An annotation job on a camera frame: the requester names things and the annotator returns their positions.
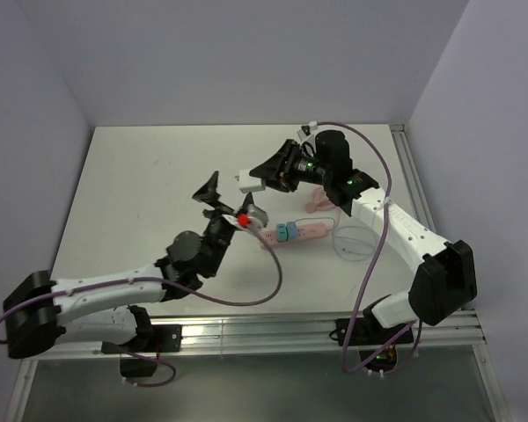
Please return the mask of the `light blue charger plug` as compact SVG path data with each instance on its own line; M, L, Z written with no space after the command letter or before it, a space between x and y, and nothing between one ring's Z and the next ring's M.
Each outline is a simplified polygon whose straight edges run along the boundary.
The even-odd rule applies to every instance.
M298 234L297 224L295 222L287 222L285 224L285 227L286 227L286 236L287 236L286 239L288 241L296 239L297 234Z

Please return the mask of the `teal plug adapter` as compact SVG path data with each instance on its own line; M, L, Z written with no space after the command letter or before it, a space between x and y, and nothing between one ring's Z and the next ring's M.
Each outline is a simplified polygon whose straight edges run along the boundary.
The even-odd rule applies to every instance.
M289 240L289 233L287 226L284 223L277 224L275 226L275 235L276 241L278 243L283 243Z

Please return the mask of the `pink power strip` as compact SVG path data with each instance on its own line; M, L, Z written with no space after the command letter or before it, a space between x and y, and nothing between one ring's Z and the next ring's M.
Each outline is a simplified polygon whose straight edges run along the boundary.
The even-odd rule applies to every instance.
M278 243L276 241L275 227L270 230L262 231L261 235L263 236L267 244L275 248L288 244L296 244L322 239L330 234L330 230L326 227L323 222L315 222L308 224L299 224L298 222L296 222L296 224L298 227L297 238L291 241Z

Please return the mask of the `white plug adapter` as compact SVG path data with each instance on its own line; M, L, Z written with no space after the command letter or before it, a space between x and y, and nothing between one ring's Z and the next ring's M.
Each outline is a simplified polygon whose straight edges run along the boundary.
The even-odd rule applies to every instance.
M238 182L238 189L243 194L259 193L266 189L265 181L251 176L248 169L240 171L235 179Z

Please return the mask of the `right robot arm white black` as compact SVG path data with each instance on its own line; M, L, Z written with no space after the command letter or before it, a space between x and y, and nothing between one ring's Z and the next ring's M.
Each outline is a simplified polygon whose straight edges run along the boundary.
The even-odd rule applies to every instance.
M389 244L406 262L414 278L404 292L388 295L363 312L363 332L380 343L394 326L420 321L435 326L477 295L472 248L431 231L390 197L367 172L357 169L346 138L357 129L335 122L303 125L296 140L287 140L264 163L238 175L242 193L267 188L292 193L299 184L321 186L346 215L372 229L379 245Z

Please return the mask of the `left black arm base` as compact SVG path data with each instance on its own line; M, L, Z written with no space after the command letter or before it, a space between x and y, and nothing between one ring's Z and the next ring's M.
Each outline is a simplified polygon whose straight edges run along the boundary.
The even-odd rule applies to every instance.
M122 345L103 342L100 352L120 356L119 369L124 382L141 388L162 387L177 376L177 369L163 354L180 350L181 333L179 324L153 325Z

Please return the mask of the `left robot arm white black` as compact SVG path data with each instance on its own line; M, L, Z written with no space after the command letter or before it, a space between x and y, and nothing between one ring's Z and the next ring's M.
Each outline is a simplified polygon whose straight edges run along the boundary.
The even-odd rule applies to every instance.
M253 200L263 183L238 176L245 198L234 209L220 201L218 176L214 172L193 195L207 205L203 233L179 233L154 263L89 279L53 279L46 271L27 276L3 302L9 358L27 359L63 343L100 342L134 353L150 347L156 332L144 304L197 294L203 280L216 276L236 232L268 224Z

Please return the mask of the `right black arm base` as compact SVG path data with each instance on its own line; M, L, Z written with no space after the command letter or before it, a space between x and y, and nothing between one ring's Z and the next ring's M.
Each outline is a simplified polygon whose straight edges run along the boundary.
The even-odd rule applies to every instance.
M343 341L348 330L349 319L338 318L334 321L334 324L335 328L329 333L329 338L332 341L337 342L338 346L343 346ZM356 319L348 345L381 346L406 326L406 324L398 324L392 328L383 328L373 316L371 310L366 309L363 312L363 315ZM413 329L408 327L399 338L386 347L384 351L368 363L365 368L368 371L380 375L394 370L399 361L397 346L412 344L414 347L417 347L418 343L419 341L414 337Z

